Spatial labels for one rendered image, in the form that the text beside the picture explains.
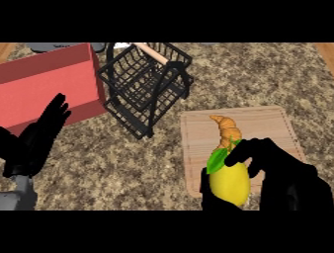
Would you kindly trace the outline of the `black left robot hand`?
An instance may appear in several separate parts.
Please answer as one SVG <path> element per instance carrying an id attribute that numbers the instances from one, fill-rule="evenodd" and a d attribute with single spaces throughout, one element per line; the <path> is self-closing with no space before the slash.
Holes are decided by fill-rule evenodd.
<path id="1" fill-rule="evenodd" d="M 42 172 L 70 115 L 65 95 L 58 94 L 39 120 L 26 127 L 20 135 L 0 126 L 0 158 L 6 161 L 6 178 L 33 178 Z"/>

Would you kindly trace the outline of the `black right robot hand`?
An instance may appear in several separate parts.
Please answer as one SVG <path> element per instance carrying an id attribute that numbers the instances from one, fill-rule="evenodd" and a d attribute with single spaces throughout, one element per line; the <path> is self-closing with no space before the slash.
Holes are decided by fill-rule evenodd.
<path id="1" fill-rule="evenodd" d="M 295 158 L 269 139 L 243 139 L 225 159 L 234 166 L 253 159 L 250 179 L 267 173 L 262 187 L 261 211 L 334 211 L 330 184 L 318 176 L 317 167 Z M 207 167 L 201 170 L 204 211 L 238 211 L 241 208 L 215 196 L 210 189 Z"/>

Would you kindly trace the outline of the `yellow lemon with green leaf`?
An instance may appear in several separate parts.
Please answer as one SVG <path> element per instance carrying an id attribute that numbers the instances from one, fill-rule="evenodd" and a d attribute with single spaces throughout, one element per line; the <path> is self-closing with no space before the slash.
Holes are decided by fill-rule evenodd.
<path id="1" fill-rule="evenodd" d="M 238 207 L 247 202 L 252 193 L 249 168 L 243 162 L 228 166 L 225 159 L 240 142 L 241 140 L 232 140 L 228 147 L 218 148 L 207 161 L 212 193 Z"/>

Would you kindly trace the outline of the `pale wooden cutting board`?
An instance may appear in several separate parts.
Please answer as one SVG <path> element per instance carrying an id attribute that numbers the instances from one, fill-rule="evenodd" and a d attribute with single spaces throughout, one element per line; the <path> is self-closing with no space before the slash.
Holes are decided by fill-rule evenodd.
<path id="1" fill-rule="evenodd" d="M 190 111 L 181 114 L 181 135 L 187 190 L 200 198 L 201 169 L 213 149 L 221 143 L 218 123 L 212 115 L 230 117 L 246 139 L 269 137 L 284 151 L 302 162 L 306 161 L 292 121 L 281 106 L 261 106 L 237 109 Z"/>

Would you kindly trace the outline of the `red box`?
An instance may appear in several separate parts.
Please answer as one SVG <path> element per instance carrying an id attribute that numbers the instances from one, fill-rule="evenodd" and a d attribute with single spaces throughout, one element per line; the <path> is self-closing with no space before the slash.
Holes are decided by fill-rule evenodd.
<path id="1" fill-rule="evenodd" d="M 71 125 L 107 113 L 99 59 L 89 43 L 0 64 L 0 126 L 15 134 L 42 116 L 58 93 L 65 95 Z"/>

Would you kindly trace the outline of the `orange croissant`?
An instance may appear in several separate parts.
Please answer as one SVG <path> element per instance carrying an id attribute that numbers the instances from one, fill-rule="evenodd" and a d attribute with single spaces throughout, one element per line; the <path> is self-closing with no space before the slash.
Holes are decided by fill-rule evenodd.
<path id="1" fill-rule="evenodd" d="M 241 130 L 237 127 L 235 121 L 230 117 L 212 115 L 210 119 L 218 123 L 221 130 L 221 144 L 219 148 L 228 148 L 231 142 L 243 139 Z"/>

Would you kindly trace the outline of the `grey object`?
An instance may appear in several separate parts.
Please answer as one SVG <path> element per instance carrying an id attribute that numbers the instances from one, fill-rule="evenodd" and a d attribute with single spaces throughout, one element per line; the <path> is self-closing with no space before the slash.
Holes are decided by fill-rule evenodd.
<path id="1" fill-rule="evenodd" d="M 33 52 L 42 53 L 62 49 L 77 45 L 77 42 L 28 42 L 27 46 L 31 48 Z M 96 52 L 102 52 L 107 48 L 107 42 L 94 42 L 92 48 Z"/>

